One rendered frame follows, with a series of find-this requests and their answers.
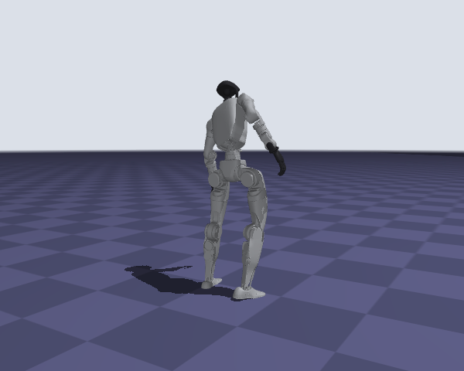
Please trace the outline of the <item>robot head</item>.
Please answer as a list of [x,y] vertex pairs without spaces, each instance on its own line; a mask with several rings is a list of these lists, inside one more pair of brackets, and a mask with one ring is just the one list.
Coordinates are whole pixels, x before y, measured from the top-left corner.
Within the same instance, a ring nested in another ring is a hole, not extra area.
[[225,80],[223,82],[221,82],[218,86],[217,86],[217,93],[224,98],[223,102],[229,98],[232,98],[233,95],[235,95],[235,97],[238,98],[238,92],[240,91],[240,88],[228,81],[228,80]]

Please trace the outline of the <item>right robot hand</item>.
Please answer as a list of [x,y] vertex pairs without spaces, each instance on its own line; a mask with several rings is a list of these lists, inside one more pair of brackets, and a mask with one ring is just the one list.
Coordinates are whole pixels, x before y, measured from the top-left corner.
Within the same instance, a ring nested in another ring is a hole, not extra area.
[[276,148],[274,147],[274,145],[271,143],[271,142],[268,142],[266,144],[266,147],[268,148],[269,152],[270,153],[273,153],[274,156],[275,156],[275,159],[276,161],[278,162],[279,166],[280,166],[280,172],[278,173],[279,176],[281,175],[284,175],[285,174],[285,170],[286,170],[286,165],[284,163],[284,159],[281,155],[281,153],[279,152],[279,147],[276,146]]

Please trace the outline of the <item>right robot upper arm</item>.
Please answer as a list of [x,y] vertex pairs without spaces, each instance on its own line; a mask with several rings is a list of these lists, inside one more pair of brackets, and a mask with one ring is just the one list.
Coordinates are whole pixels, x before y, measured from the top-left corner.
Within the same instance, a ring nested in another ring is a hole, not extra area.
[[259,117],[254,111],[255,109],[254,100],[251,97],[249,97],[245,93],[242,93],[237,99],[237,104],[240,107],[242,107],[244,111],[246,112],[244,117],[248,121],[249,124],[253,124],[255,121],[259,120]]

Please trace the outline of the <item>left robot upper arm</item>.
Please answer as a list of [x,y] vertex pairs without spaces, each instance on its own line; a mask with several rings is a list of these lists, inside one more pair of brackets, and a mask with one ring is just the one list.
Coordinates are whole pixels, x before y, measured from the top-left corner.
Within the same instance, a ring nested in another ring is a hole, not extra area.
[[212,126],[212,118],[208,120],[206,124],[206,140],[205,146],[203,151],[203,156],[205,159],[209,161],[214,161],[217,158],[217,153],[213,150],[213,146],[216,143],[213,140],[213,126]]

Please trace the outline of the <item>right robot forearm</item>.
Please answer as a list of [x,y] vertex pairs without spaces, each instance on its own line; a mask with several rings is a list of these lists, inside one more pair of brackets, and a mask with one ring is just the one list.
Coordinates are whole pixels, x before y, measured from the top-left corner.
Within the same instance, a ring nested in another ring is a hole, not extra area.
[[266,147],[266,144],[268,142],[271,142],[274,145],[274,147],[276,148],[276,142],[275,142],[275,140],[272,139],[269,130],[266,128],[265,123],[264,123],[263,119],[261,118],[261,115],[258,113],[258,111],[256,109],[254,109],[254,111],[256,112],[257,116],[259,117],[259,121],[255,122],[254,125],[253,125],[254,130],[258,133],[259,138],[264,143],[264,146],[265,146],[265,148],[267,150],[268,150],[268,148]]

